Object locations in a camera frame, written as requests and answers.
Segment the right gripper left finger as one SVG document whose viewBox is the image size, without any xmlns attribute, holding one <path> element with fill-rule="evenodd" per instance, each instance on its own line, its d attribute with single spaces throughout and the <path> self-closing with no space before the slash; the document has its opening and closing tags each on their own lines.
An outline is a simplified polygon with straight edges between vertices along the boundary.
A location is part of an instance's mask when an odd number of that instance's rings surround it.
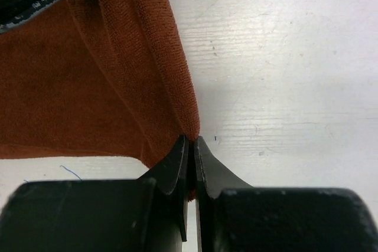
<svg viewBox="0 0 378 252">
<path fill-rule="evenodd" d="M 137 179 L 36 181 L 1 212 L 2 251 L 181 251 L 189 141 Z"/>
</svg>

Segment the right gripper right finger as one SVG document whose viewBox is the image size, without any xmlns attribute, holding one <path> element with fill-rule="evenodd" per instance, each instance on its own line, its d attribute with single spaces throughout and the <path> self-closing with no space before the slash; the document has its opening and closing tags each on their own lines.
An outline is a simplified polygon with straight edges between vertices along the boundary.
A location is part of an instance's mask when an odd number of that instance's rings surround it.
<svg viewBox="0 0 378 252">
<path fill-rule="evenodd" d="M 193 146 L 199 251 L 376 251 L 377 227 L 345 188 L 253 187 Z"/>
</svg>

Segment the brown towel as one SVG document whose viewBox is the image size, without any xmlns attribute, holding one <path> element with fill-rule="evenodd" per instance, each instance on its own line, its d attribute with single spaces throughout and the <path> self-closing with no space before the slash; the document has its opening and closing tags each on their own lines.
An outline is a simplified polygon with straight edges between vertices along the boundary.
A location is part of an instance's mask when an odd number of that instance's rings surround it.
<svg viewBox="0 0 378 252">
<path fill-rule="evenodd" d="M 169 0 L 59 0 L 1 35 L 1 158 L 127 156 L 151 168 L 197 101 Z"/>
</svg>

